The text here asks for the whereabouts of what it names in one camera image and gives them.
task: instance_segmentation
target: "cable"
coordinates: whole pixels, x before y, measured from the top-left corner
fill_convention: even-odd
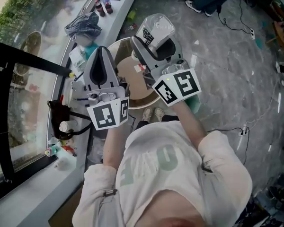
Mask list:
[[[270,106],[271,106],[271,103],[272,103],[272,101],[273,101],[273,99],[274,99],[275,88],[276,88],[276,85],[278,84],[278,82],[279,82],[279,80],[277,80],[277,81],[275,82],[275,87],[274,87],[273,93],[272,93],[271,98],[270,98],[269,106],[268,106],[268,108],[265,110],[265,112],[264,112],[260,117],[258,117],[257,119],[254,119],[254,120],[251,121],[251,122],[248,122],[248,121],[246,122],[246,123],[253,123],[253,122],[256,122],[250,129],[252,129],[252,128],[258,123],[258,121],[259,121],[260,119],[262,119],[262,118],[265,116],[265,114],[269,111]]]
[[[78,77],[76,77],[74,81],[77,81],[83,75],[83,73],[84,72],[82,72]]]
[[[136,121],[136,118],[135,117],[132,117],[133,118],[133,123],[132,123],[132,126],[131,126],[131,133],[133,132],[133,125],[134,125],[134,122]]]
[[[243,9],[242,9],[242,7],[241,7],[241,2],[242,2],[242,0],[240,0],[240,3],[239,3],[239,7],[240,7],[240,9],[241,9],[241,16],[240,16],[240,21],[241,21],[241,23],[242,24],[244,24],[243,23],[243,21],[242,21],[242,17],[243,17]]]
[[[242,128],[239,128],[239,127],[233,128],[233,129],[230,129],[230,130],[219,130],[219,129],[215,129],[215,130],[211,130],[211,131],[206,131],[206,133],[209,133],[209,132],[212,132],[212,131],[232,131],[232,130],[236,130],[236,129],[241,130],[241,135],[243,135],[243,129],[242,129]]]
[[[219,130],[219,129],[215,129],[215,130],[211,130],[211,131],[206,131],[206,133],[209,133],[209,132],[212,132],[212,131],[232,131],[232,130],[237,130],[237,129],[238,129],[238,130],[241,130],[241,135],[243,135],[244,130],[243,130],[242,128],[240,128],[240,127],[233,128],[233,129],[230,129],[230,130]],[[249,132],[250,132],[249,127],[246,127],[246,129],[245,129],[245,134],[248,133],[248,139],[247,139],[247,145],[246,145],[246,149],[245,149],[245,160],[244,160],[243,165],[245,165],[246,160],[247,160],[247,149],[248,149],[248,143],[249,143]]]
[[[248,149],[249,134],[250,134],[250,129],[249,129],[249,127],[246,127],[245,132],[247,132],[247,130],[248,130],[248,139],[247,139],[247,145],[246,145],[246,150],[245,150],[245,160],[244,160],[244,163],[243,163],[244,166],[245,166],[245,163],[246,163],[246,160],[247,160],[247,149]]]
[[[248,27],[246,24],[244,24],[243,21],[242,21],[243,9],[242,9],[242,7],[241,7],[241,2],[242,2],[242,0],[240,0],[240,3],[239,3],[240,9],[241,9],[240,21],[241,21],[241,23],[242,23],[243,25],[245,25],[247,28],[249,28],[249,29],[251,30],[251,28]],[[219,17],[220,22],[221,22],[224,26],[228,27],[230,30],[243,31],[244,33],[246,33],[246,34],[248,34],[248,35],[252,34],[251,32],[246,32],[244,29],[230,28],[230,27],[227,25],[227,23],[226,23],[226,18],[224,18],[224,19],[223,19],[223,22],[222,22],[222,20],[221,20],[221,18],[220,18],[221,9],[222,9],[222,7],[221,7],[221,6],[218,6],[218,7],[217,7],[217,13],[218,13],[218,17]]]

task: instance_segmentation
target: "gray floor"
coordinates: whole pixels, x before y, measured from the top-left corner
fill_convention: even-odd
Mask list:
[[[240,22],[239,2],[228,0],[222,7],[221,18],[225,17],[230,27],[246,29]],[[135,0],[133,9],[137,9],[137,16],[134,21],[126,22],[124,29],[132,22],[140,25],[145,17],[154,13],[163,13],[171,20],[184,57],[190,61],[192,54],[197,56],[195,70],[202,87],[199,95],[202,104],[197,117],[206,130],[242,128],[245,124],[250,128],[246,167],[256,193],[271,177],[284,172],[284,87],[279,84],[284,75],[274,71],[276,53],[265,44],[271,28],[263,29],[263,26],[272,21],[260,9],[248,8],[245,2],[242,8],[242,19],[255,30],[260,46],[249,35],[224,27],[217,14],[212,18],[197,14],[180,0]],[[279,92],[280,113],[277,112]],[[172,113],[162,101],[154,106]],[[130,114],[137,117],[136,126],[142,110]],[[127,122],[126,135],[130,133],[132,122],[132,119]],[[243,162],[248,136],[240,138],[239,131],[225,134]]]

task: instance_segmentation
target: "power strip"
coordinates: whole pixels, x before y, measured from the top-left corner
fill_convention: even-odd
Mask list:
[[[250,32],[251,32],[251,34],[250,34],[251,39],[252,39],[252,40],[255,40],[255,39],[256,39],[256,37],[255,37],[255,31],[251,28],[251,29],[250,29]]]

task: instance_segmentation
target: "sticker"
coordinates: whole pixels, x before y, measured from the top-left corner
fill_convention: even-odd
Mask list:
[[[154,40],[154,37],[151,35],[151,33],[147,30],[147,28],[143,25],[142,28],[138,31],[137,36],[143,40],[143,42],[149,46],[152,41]]]
[[[141,64],[134,66],[136,72],[140,72],[146,69],[146,66],[142,66]]]
[[[183,97],[199,91],[193,75],[189,70],[175,74],[174,78]]]
[[[120,106],[120,122],[123,122],[128,117],[128,99],[121,101]]]
[[[93,108],[98,128],[116,125],[111,104]]]
[[[159,82],[155,86],[154,89],[161,96],[161,98],[166,102],[166,104],[171,104],[172,102],[178,99],[176,95],[170,90],[170,88],[165,84],[163,80]]]

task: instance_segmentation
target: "sneaker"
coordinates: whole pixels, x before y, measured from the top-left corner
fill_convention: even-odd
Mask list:
[[[195,11],[196,13],[201,13],[201,10],[197,10],[193,7],[193,2],[190,0],[186,0],[185,1],[186,6],[188,6],[190,9],[192,9],[193,11]]]
[[[155,115],[156,115],[158,121],[161,122],[163,116],[165,115],[165,113],[164,113],[164,111],[163,111],[162,109],[156,108],[156,109],[155,109]]]
[[[145,108],[143,111],[142,121],[147,121],[149,123],[151,120],[151,116],[152,116],[152,109]]]
[[[278,62],[275,63],[275,69],[276,69],[277,73],[281,73],[280,65],[279,65]]]
[[[204,12],[205,12],[206,16],[208,16],[208,17],[212,17],[213,16],[213,14],[207,13],[206,11],[204,11]]]

